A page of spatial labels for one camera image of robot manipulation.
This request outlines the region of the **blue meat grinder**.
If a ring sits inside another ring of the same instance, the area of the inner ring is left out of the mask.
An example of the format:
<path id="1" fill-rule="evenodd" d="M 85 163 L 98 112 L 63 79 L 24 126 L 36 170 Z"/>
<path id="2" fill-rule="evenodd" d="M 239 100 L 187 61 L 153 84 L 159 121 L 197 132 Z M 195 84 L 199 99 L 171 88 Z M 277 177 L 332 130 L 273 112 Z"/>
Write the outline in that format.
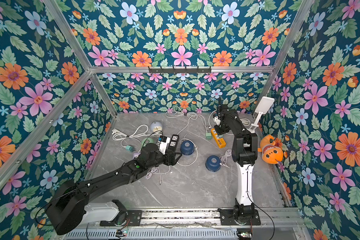
<path id="1" fill-rule="evenodd" d="M 181 153 L 185 156 L 190 156 L 195 151 L 195 145 L 190 140 L 185 140 L 181 143 Z"/>
<path id="2" fill-rule="evenodd" d="M 206 160 L 206 168 L 211 172 L 217 172 L 221 168 L 221 160 L 218 156 L 209 156 Z"/>

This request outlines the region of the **blue meat grinder front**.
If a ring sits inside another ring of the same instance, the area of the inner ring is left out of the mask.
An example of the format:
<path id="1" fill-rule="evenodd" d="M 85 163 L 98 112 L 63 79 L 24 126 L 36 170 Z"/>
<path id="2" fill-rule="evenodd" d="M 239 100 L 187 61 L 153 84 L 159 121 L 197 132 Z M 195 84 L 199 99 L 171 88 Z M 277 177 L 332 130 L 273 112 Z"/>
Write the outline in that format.
<path id="1" fill-rule="evenodd" d="M 209 156 L 206 160 L 206 168 L 211 172 L 217 172 L 221 168 L 221 160 L 218 156 Z"/>

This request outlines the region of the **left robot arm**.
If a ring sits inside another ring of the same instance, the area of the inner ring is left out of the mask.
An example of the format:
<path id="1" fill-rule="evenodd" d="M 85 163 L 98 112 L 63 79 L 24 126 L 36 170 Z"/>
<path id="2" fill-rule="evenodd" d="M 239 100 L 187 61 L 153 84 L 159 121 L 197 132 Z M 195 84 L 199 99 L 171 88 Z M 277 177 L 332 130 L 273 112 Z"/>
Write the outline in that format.
<path id="1" fill-rule="evenodd" d="M 162 154 L 156 144 L 144 146 L 141 153 L 120 168 L 97 178 L 77 182 L 69 180 L 63 183 L 47 204 L 46 214 L 58 235 L 64 235 L 75 229 L 83 220 L 85 206 L 97 197 L 120 186 L 131 184 L 153 167 L 162 164 L 174 166 L 182 153 L 172 150 Z"/>

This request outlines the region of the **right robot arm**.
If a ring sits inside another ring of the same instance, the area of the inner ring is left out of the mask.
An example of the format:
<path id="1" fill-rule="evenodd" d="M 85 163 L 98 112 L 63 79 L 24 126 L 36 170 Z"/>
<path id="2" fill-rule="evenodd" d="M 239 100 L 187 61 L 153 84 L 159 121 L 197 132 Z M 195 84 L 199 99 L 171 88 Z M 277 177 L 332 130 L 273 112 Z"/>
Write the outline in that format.
<path id="1" fill-rule="evenodd" d="M 237 111 L 227 105 L 219 104 L 214 115 L 214 126 L 218 135 L 232 132 L 232 159 L 238 169 L 238 192 L 234 206 L 234 220 L 243 225 L 256 217 L 255 204 L 252 197 L 252 174 L 258 158 L 258 137 L 251 133 Z"/>

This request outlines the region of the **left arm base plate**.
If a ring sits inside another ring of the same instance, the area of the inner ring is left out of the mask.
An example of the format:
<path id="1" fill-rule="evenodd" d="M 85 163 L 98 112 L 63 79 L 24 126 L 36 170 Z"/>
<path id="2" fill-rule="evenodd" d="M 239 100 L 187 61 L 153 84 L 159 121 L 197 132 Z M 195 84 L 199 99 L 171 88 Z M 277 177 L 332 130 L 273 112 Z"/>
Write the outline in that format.
<path id="1" fill-rule="evenodd" d="M 122 212 L 118 214 L 113 220 L 110 222 L 101 221 L 101 227 L 137 227 L 140 226 L 142 220 L 141 210 L 127 210 L 126 212 Z"/>

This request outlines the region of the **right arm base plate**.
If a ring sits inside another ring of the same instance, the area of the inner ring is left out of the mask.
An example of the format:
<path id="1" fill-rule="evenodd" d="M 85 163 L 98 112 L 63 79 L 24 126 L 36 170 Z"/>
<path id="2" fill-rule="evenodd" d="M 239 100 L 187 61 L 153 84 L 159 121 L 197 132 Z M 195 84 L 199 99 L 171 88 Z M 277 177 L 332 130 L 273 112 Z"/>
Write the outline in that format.
<path id="1" fill-rule="evenodd" d="M 218 209 L 222 226 L 260 226 L 261 219 L 257 210 L 242 213 L 236 209 Z"/>

